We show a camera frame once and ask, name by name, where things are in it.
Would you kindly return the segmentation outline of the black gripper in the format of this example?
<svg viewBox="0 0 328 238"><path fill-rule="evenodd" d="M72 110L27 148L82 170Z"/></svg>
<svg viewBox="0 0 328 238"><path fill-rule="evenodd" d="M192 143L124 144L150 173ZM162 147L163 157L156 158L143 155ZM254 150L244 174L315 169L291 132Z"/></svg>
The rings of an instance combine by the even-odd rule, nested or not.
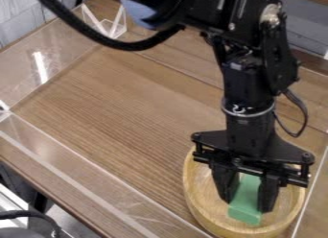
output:
<svg viewBox="0 0 328 238"><path fill-rule="evenodd" d="M212 176L218 194L230 203L236 195L240 174L262 177L258 192L258 209L274 211L279 197L279 186L310 185L314 154L284 141L276 132L276 115L227 115L227 129L196 131L191 135L195 143L195 160L212 165Z"/></svg>

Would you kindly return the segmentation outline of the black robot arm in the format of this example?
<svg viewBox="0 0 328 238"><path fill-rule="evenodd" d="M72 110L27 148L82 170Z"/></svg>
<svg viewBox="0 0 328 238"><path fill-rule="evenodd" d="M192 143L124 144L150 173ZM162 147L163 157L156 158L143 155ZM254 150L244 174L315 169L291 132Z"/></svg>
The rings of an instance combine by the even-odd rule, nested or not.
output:
<svg viewBox="0 0 328 238"><path fill-rule="evenodd" d="M218 195L231 202L242 173L260 177L258 210L274 210L279 190L310 184L314 155L283 141L276 97L300 108L291 91L300 62L287 39L287 15L280 0L120 0L143 27L163 30L176 24L202 32L214 47L223 74L222 110L227 129L198 131L194 159L210 165Z"/></svg>

